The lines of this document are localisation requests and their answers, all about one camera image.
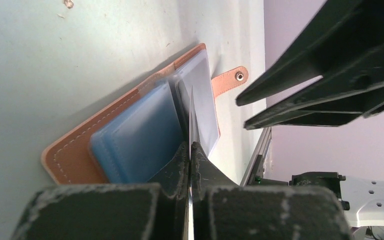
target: white table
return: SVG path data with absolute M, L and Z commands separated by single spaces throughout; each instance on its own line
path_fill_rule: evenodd
M 214 76 L 243 65 L 251 82 L 265 69 L 261 0 L 73 1 L 0 0 L 0 239 L 54 184 L 42 150 L 154 70 L 200 42 Z M 236 183 L 261 132 L 243 122 L 265 107 L 237 107 L 244 87 L 216 101 L 221 139 L 210 157 Z

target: leather cover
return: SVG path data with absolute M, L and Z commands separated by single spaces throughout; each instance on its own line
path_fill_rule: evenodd
M 48 146 L 42 153 L 41 161 L 53 180 L 58 184 L 108 183 L 104 171 L 90 155 L 89 141 L 91 135 L 152 90 L 157 80 L 170 75 L 204 49 L 206 49 L 204 43 L 198 44 Z M 237 72 L 243 73 L 242 81 L 236 80 Z M 246 83 L 247 80 L 248 71 L 243 66 L 213 78 L 211 84 L 214 98 Z

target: black cable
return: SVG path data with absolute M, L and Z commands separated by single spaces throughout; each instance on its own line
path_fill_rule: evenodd
M 372 230 L 372 227 L 371 227 L 371 226 L 369 226 L 368 228 L 370 229 L 371 236 L 373 237 L 374 240 L 384 240 L 384 239 L 382 239 L 382 238 L 377 238 L 377 237 L 375 237 L 375 235 L 373 234 L 373 230 Z

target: wallet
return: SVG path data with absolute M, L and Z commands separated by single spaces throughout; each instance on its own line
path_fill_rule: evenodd
M 151 172 L 133 175 L 130 173 L 137 173 L 138 171 L 125 164 L 118 171 L 109 174 L 109 170 L 112 167 L 96 159 L 99 154 L 101 156 L 103 154 L 114 156 L 117 153 L 114 147 L 107 148 L 109 146 L 108 143 L 113 143 L 112 145 L 117 146 L 117 149 L 123 148 L 124 151 L 121 151 L 123 154 L 128 153 L 129 149 L 132 149 L 128 144 L 121 141 L 126 139 L 126 133 L 120 132 L 118 129 L 119 124 L 126 124 L 124 126 L 124 130 L 126 130 L 129 129 L 129 124 L 135 122 L 134 119 L 147 119 L 149 116 L 144 115 L 144 113 L 149 113 L 149 110 L 145 109 L 155 108 L 152 104 L 155 101 L 150 101 L 148 98 L 158 97 L 163 99 L 166 105 L 161 110 L 156 111 L 167 111 L 172 114 L 172 120 L 170 120 L 170 117 L 165 118 L 169 122 L 172 121 L 170 126 L 173 125 L 174 119 L 179 124 L 177 130 L 168 133 L 173 139 L 172 145 L 175 146 L 175 148 L 173 147 L 175 152 L 179 147 L 177 142 L 181 142 L 184 139 L 184 135 L 187 134 L 185 128 L 182 127 L 185 125 L 185 116 L 182 116 L 185 111 L 178 110 L 179 104 L 182 105 L 182 94 L 190 94 L 190 86 L 193 85 L 201 144 L 205 153 L 209 155 L 217 143 L 218 137 L 220 137 L 214 103 L 215 98 L 246 83 L 247 80 L 248 71 L 243 66 L 236 67 L 210 79 L 206 46 L 204 43 L 200 43 L 48 146 L 41 156 L 42 165 L 58 184 L 103 184 L 109 183 L 110 178 L 111 182 L 144 182 L 152 175 Z M 174 100 L 171 103 L 168 101 L 168 98 L 165 98 L 165 96 L 168 96 L 168 91 L 171 92 L 172 99 Z M 159 121 L 157 120 L 156 118 L 150 118 L 143 126 L 150 130 L 155 129 L 152 125 L 158 123 Z M 103 131 L 117 132 L 118 135 L 106 135 Z M 146 137 L 136 135 L 135 137 L 138 137 L 141 141 L 147 139 Z M 139 155 L 135 155 L 135 157 L 138 158 L 138 161 L 144 159 L 140 158 Z M 128 157 L 128 160 L 130 163 L 134 163 L 135 158 Z M 164 167 L 164 164 L 165 162 L 147 162 L 147 165 L 155 165 L 155 169 Z

